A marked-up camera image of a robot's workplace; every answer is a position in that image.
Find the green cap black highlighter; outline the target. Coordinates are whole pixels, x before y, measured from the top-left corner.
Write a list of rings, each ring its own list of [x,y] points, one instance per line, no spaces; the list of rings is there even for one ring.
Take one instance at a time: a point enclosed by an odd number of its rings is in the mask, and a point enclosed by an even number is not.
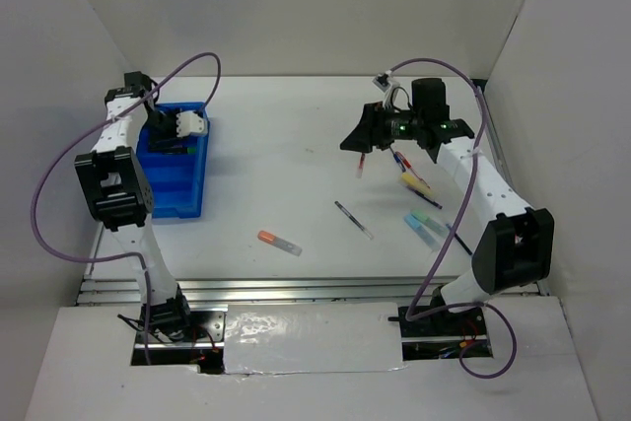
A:
[[[194,155],[196,153],[195,147],[171,147],[164,151],[164,154],[168,155]]]

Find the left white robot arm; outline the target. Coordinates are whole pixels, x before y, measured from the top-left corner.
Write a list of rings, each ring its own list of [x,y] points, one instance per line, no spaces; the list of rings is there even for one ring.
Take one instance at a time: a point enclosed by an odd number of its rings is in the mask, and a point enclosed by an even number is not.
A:
[[[168,270],[152,228],[155,198],[136,155],[141,129],[155,110],[155,82],[140,71],[123,75],[124,85],[105,95],[107,124],[74,167],[92,217],[121,247],[139,286],[138,325],[158,338],[181,342],[191,336],[194,316]]]

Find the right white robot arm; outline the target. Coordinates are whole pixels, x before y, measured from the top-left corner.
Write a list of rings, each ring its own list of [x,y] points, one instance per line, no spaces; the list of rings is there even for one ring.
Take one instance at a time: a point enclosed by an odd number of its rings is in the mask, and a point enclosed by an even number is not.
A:
[[[480,150],[480,134],[451,118],[442,80],[417,79],[411,89],[408,109],[386,102],[364,105],[340,148],[370,153],[396,141],[415,142],[454,180],[464,207],[483,225],[469,269],[432,296],[430,322],[438,332],[451,334],[462,326],[464,312],[507,289],[548,277],[555,223],[547,209],[533,208],[511,189]]]

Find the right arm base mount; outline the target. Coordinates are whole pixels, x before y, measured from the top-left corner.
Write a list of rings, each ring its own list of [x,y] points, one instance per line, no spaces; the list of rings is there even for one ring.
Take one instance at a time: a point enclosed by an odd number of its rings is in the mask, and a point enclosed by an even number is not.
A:
[[[407,307],[399,307],[387,320],[400,330],[404,361],[456,360],[460,352],[465,358],[489,358],[491,344],[481,309],[463,313],[439,313],[415,321],[405,318]]]

